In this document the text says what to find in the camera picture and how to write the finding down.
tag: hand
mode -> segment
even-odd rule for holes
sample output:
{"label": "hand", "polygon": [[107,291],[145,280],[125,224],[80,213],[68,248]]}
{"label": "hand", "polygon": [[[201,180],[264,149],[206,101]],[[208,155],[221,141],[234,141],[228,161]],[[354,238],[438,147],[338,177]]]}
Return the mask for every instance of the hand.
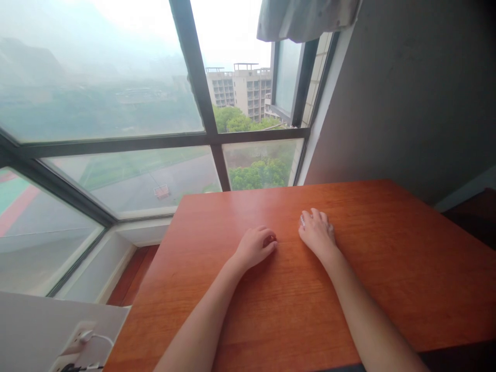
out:
{"label": "hand", "polygon": [[276,247],[275,233],[265,226],[258,226],[244,233],[232,258],[248,270],[266,259]]}
{"label": "hand", "polygon": [[322,261],[329,253],[337,249],[334,226],[329,224],[327,214],[324,212],[319,212],[315,208],[312,208],[311,211],[312,215],[307,211],[302,212],[305,226],[300,226],[298,232],[301,240]]}

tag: black window frame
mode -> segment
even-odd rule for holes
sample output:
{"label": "black window frame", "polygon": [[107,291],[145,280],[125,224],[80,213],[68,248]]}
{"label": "black window frame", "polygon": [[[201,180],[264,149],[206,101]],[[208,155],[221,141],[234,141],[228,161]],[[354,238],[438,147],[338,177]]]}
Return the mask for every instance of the black window frame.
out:
{"label": "black window frame", "polygon": [[283,108],[277,106],[275,103],[277,97],[277,73],[279,67],[281,42],[277,41],[272,43],[270,58],[270,68],[272,71],[270,96],[271,110],[285,119],[289,125],[295,128],[301,127],[306,96],[308,94],[308,88],[310,87],[310,79],[312,77],[312,70],[315,63],[315,56],[317,55],[318,45],[319,39],[301,43],[300,59],[298,62],[298,70],[296,76],[296,86],[294,87],[295,91],[293,93],[293,102],[291,105],[291,112],[289,113]]}
{"label": "black window frame", "polygon": [[[266,84],[266,88],[271,89],[270,109],[288,120],[288,123],[294,128],[274,131],[218,133],[191,4],[188,0],[169,0],[169,3],[188,70],[191,90],[195,97],[205,131],[21,144],[2,129],[3,126],[0,122],[0,168],[10,167],[14,169],[42,187],[45,191],[55,195],[56,198],[66,202],[104,227],[104,232],[101,236],[88,247],[85,253],[64,275],[63,279],[49,293],[50,296],[54,296],[60,290],[62,285],[79,266],[82,259],[91,252],[103,234],[111,227],[121,223],[171,217],[174,214],[157,214],[139,218],[118,219],[104,207],[103,203],[45,165],[41,161],[43,158],[208,145],[212,151],[222,191],[230,191],[228,171],[222,150],[223,144],[301,138],[304,142],[294,183],[296,184],[298,181],[306,143],[311,133],[310,127],[300,128],[300,126],[319,39],[301,45],[302,50],[300,53],[297,85],[294,92],[292,110],[289,114],[284,113],[275,106],[279,43],[273,43],[271,84]],[[332,59],[331,54],[328,55],[328,60],[330,59]]]}

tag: curtain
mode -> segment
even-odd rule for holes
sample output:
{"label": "curtain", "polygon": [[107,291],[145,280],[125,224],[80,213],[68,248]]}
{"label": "curtain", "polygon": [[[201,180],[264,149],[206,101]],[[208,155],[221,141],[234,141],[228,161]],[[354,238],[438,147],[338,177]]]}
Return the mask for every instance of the curtain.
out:
{"label": "curtain", "polygon": [[339,31],[355,19],[360,0],[263,0],[257,39],[307,42]]}

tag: electrical outlet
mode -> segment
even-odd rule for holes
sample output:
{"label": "electrical outlet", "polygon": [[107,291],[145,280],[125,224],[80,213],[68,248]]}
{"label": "electrical outlet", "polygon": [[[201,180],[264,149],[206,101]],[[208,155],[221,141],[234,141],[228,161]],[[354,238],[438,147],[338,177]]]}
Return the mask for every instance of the electrical outlet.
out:
{"label": "electrical outlet", "polygon": [[84,349],[84,344],[80,343],[81,335],[85,331],[92,331],[97,325],[96,322],[90,320],[83,320],[79,322],[72,332],[71,338],[67,341],[65,348],[60,355],[69,355],[80,353]]}
{"label": "electrical outlet", "polygon": [[77,354],[69,354],[69,355],[60,355],[52,365],[52,368],[48,370],[48,372],[61,372],[64,367],[71,363],[76,363],[76,360],[79,358],[79,353]]}

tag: desk surface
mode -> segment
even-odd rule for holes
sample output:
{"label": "desk surface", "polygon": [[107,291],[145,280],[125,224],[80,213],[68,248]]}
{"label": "desk surface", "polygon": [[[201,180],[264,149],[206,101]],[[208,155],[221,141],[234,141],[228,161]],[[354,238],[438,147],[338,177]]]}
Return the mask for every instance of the desk surface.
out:
{"label": "desk surface", "polygon": [[319,370],[359,357],[325,270],[298,236],[329,215],[338,246],[417,351],[496,337],[496,253],[391,181],[185,196],[105,371],[152,371],[249,227],[278,250],[241,280],[214,370]]}

